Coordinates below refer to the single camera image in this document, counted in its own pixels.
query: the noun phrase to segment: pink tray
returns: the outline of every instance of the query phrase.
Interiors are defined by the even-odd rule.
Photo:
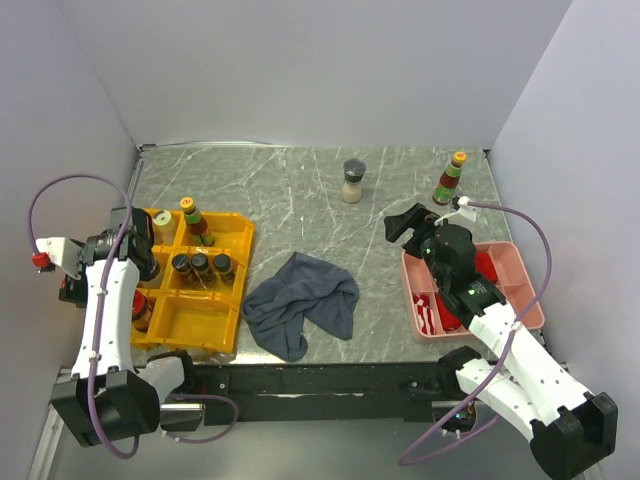
[[[517,247],[510,242],[489,242],[476,243],[476,249],[478,252],[489,253],[498,273],[496,286],[507,297],[507,301],[513,306],[516,313],[520,312],[533,299],[535,294]],[[433,277],[431,277],[431,273],[429,273],[429,269],[423,260],[412,257],[406,252],[402,253],[402,287],[407,303],[409,322],[411,323],[411,334],[414,340],[419,343],[446,342],[473,336],[464,327],[452,332],[445,332],[442,329],[435,297],[436,293],[438,293],[438,288],[433,281]],[[424,293],[429,297],[429,307],[433,308],[434,313],[436,331],[434,335],[427,335],[420,330],[418,313],[413,303],[414,293]],[[544,314],[539,304],[529,310],[529,313],[522,319],[522,323],[530,330],[541,328],[544,325]]]

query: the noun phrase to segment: cable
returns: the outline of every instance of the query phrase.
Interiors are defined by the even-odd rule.
[[[107,259],[104,265],[104,270],[102,271],[102,276],[100,277],[100,290],[104,292],[107,289],[109,272],[111,271],[111,265],[113,264],[116,250],[118,249],[118,246],[122,241],[122,238],[127,232],[127,229],[129,227],[129,221],[131,220],[131,213],[133,210],[133,205],[131,204],[131,199],[129,198],[129,195],[117,183],[109,180],[106,177],[103,177],[101,175],[94,175],[92,173],[75,173],[71,175],[64,175],[62,177],[56,178],[48,182],[44,187],[42,187],[38,191],[38,193],[36,193],[36,195],[33,197],[33,200],[31,200],[31,205],[29,205],[29,212],[27,213],[27,235],[29,238],[29,242],[31,243],[31,249],[33,250],[33,253],[35,255],[40,253],[40,251],[38,250],[38,246],[36,245],[35,235],[33,233],[33,208],[35,207],[36,202],[38,201],[38,198],[49,187],[57,183],[63,182],[64,180],[69,180],[71,178],[92,178],[94,180],[100,180],[101,182],[108,183],[109,185],[111,185],[112,187],[114,187],[116,190],[120,192],[120,194],[124,197],[125,204],[127,206],[127,214],[125,216],[124,221],[122,222],[122,225],[120,226],[120,229],[118,230],[118,235],[116,236],[115,242],[113,242],[113,245],[109,249],[109,253],[107,254]],[[138,451],[140,438],[137,435],[134,437],[133,447],[131,448],[130,452],[122,452],[118,450],[116,446],[113,445],[113,443],[111,443],[106,433],[104,432],[102,425],[100,424],[100,417],[98,416],[98,410],[96,408],[96,400],[94,397],[96,375],[98,372],[98,359],[100,358],[99,356],[100,355],[100,352],[99,352],[100,336],[102,334],[102,316],[104,314],[105,297],[106,297],[106,294],[98,295],[98,306],[96,309],[96,322],[95,322],[95,328],[93,330],[93,341],[91,344],[91,349],[95,353],[95,356],[89,360],[91,364],[89,366],[89,378],[87,380],[87,403],[89,406],[89,416],[91,417],[91,424],[93,425],[93,428],[96,432],[96,435],[100,439],[100,442],[102,442],[102,444],[106,447],[106,449],[109,450],[109,452],[111,452],[113,455],[115,455],[118,458],[122,458],[126,460],[133,457]]]
[[[172,393],[169,395],[171,398],[175,398],[176,400],[217,400],[220,402],[228,403],[233,407],[234,415],[231,423],[227,425],[227,427],[222,430],[220,433],[212,437],[207,438],[182,438],[177,436],[175,433],[166,432],[167,437],[174,439],[177,442],[181,443],[190,443],[190,444],[201,444],[201,443],[209,443],[214,440],[219,439],[220,437],[224,437],[227,433],[231,431],[231,429],[235,426],[240,417],[240,407],[238,404],[227,397],[221,397],[220,395],[196,395],[196,394],[183,394],[183,393]]]
[[[544,245],[544,251],[547,256],[547,271],[545,273],[544,280],[542,281],[542,285],[540,285],[540,289],[538,290],[538,293],[536,293],[533,299],[520,311],[520,313],[516,315],[516,318],[514,319],[513,323],[517,324],[529,312],[529,310],[531,310],[531,308],[540,300],[540,297],[542,297],[542,294],[544,293],[544,291],[547,289],[547,286],[549,285],[553,261],[551,259],[551,247],[549,246],[547,237],[545,236],[540,226],[531,217],[529,217],[528,215],[518,210],[514,210],[513,208],[508,208],[508,207],[502,207],[499,205],[486,205],[483,203],[475,203],[475,202],[469,202],[469,205],[472,207],[487,208],[490,210],[500,210],[502,212],[507,212],[513,215],[517,215],[525,219],[527,222],[529,222],[531,226],[538,232],[538,235],[540,235],[540,239],[542,240],[542,243]],[[489,373],[487,378],[485,378],[482,381],[482,383],[480,383],[480,385],[478,385],[475,390],[473,390],[469,395],[467,395],[467,397],[464,400],[462,400],[456,407],[453,407],[449,411],[449,413],[447,413],[444,417],[442,417],[440,420],[434,423],[431,426],[431,428],[429,428],[415,442],[413,442],[409,446],[409,448],[407,448],[404,452],[402,452],[402,455],[400,455],[400,459],[398,460],[398,465],[400,465],[401,467],[406,467],[409,465],[416,465],[418,463],[422,463],[424,461],[438,457],[443,453],[453,450],[454,448],[458,448],[464,442],[471,440],[475,436],[479,435],[480,433],[488,430],[490,427],[495,425],[495,423],[498,421],[498,415],[496,415],[493,419],[491,419],[489,422],[487,422],[487,424],[483,425],[477,431],[472,431],[471,433],[464,436],[460,440],[452,443],[451,445],[448,445],[439,450],[436,450],[435,452],[431,452],[426,455],[423,455],[422,457],[418,457],[412,460],[407,459],[407,457],[411,455],[411,453],[413,453],[426,439],[431,437],[431,435],[433,435],[436,431],[438,431],[445,423],[451,420],[456,413],[458,413],[463,408],[466,408],[467,405],[470,402],[474,401],[476,397],[480,394],[480,392],[482,392],[482,390],[484,390],[486,386],[489,385],[489,383],[491,383],[491,380],[493,380],[493,378],[498,374],[498,372],[500,372],[500,369],[504,366],[504,363],[507,360],[507,356],[511,351],[511,346],[513,345],[513,340],[515,339],[515,335],[516,335],[516,330],[512,328],[511,331],[509,332],[509,336],[507,337],[507,342],[504,346],[504,350],[502,351],[502,355],[500,355],[500,359],[498,360],[498,363],[495,365],[493,370]]]

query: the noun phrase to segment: black cap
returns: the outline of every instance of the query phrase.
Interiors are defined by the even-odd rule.
[[[191,258],[191,265],[193,265],[193,268],[201,272],[209,268],[209,259],[204,253],[196,253]]]
[[[184,253],[180,253],[173,257],[171,260],[171,265],[179,272],[187,272],[189,270],[189,257],[187,257]]]
[[[367,164],[358,158],[344,162],[344,178],[351,183],[358,183],[367,171]]]
[[[213,259],[213,264],[219,272],[228,272],[231,270],[231,259],[229,255],[225,255],[224,253],[216,255]]]

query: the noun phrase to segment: gray marble surface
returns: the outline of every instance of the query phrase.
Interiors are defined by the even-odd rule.
[[[482,150],[465,150],[459,193],[497,203]],[[416,202],[439,213],[431,195],[453,149],[299,148],[271,146],[157,147],[145,149],[134,190],[138,207],[177,209],[192,195],[202,210],[239,212],[256,224],[246,291],[272,276],[295,252],[346,268],[360,287],[354,334],[334,338],[305,322],[307,354],[298,363],[434,361],[461,344],[487,354],[475,340],[420,345],[410,333],[400,282],[400,243],[384,238],[385,215]],[[342,164],[358,157],[367,164],[362,200],[342,201]],[[481,211],[477,241],[510,240],[504,215]],[[197,360],[217,361],[200,355]],[[280,363],[258,347],[241,321],[235,359],[239,364]]]

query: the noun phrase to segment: yellow tray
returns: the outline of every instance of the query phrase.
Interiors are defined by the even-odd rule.
[[[145,210],[152,216],[158,211]],[[158,289],[138,287],[153,306],[149,330],[142,333],[132,326],[131,345],[144,350],[163,345],[170,350],[199,348],[208,354],[233,353],[255,226],[237,213],[202,212],[215,241],[212,247],[202,247],[194,245],[182,213],[171,210],[171,215],[178,225],[172,245],[163,244],[160,233],[154,231],[153,255],[163,267],[162,284]],[[228,255],[235,282],[225,285],[216,274],[216,282],[207,288],[184,285],[171,267],[171,259],[180,253],[189,258],[204,253],[210,263],[216,255]]]

